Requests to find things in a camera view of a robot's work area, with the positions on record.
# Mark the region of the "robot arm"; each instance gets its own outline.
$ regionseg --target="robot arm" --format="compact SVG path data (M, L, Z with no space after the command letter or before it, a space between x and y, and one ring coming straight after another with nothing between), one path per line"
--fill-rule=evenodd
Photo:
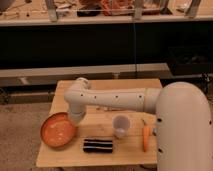
M80 78L65 92L69 115L79 123L86 105L103 105L157 115L158 171L212 171L212 115L205 95L177 82L159 89L89 90Z
M69 104L69 117L78 124L86 113L86 105L123 108L155 113L157 97L161 89L138 88L121 90L90 90L88 80L79 78L65 92Z

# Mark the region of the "orange carrot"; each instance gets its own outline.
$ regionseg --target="orange carrot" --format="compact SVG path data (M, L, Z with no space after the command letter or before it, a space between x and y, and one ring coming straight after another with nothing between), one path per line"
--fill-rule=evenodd
M142 129L143 151L146 152L149 149L149 136L151 133L151 129L144 120L142 121L144 123L143 129Z

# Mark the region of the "wooden table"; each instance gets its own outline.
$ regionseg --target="wooden table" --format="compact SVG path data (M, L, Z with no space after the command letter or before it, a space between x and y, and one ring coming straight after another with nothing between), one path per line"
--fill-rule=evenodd
M92 89L121 89L121 88L161 88L158 79L128 79L128 80L92 80ZM67 103L64 101L64 91L72 81L59 81L52 102L50 115L56 112L66 112ZM112 119L118 114L129 117L131 127L124 139L113 136ZM107 111L103 107L88 106L87 115L80 123L77 136L66 146L52 149L41 143L37 157L37 167L73 167L73 166L107 166L107 165L137 165L156 164L156 137L150 137L150 149L144 153L141 143L141 118L151 126L155 126L155 115L134 111ZM82 150L84 138L113 139L114 151L111 154L85 153Z

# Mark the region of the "white cup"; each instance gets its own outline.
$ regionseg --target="white cup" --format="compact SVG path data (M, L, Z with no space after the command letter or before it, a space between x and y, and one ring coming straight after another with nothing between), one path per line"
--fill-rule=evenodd
M130 121L129 121L128 117L126 117L124 115L117 115L113 119L114 135L117 138L119 138L119 139L123 138L126 135L129 127L130 127Z

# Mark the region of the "bowl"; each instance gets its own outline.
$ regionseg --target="bowl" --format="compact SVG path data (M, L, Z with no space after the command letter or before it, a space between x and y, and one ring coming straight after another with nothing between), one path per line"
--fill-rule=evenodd
M61 147L69 143L76 134L76 126L66 112L55 113L41 127L41 139L50 147Z

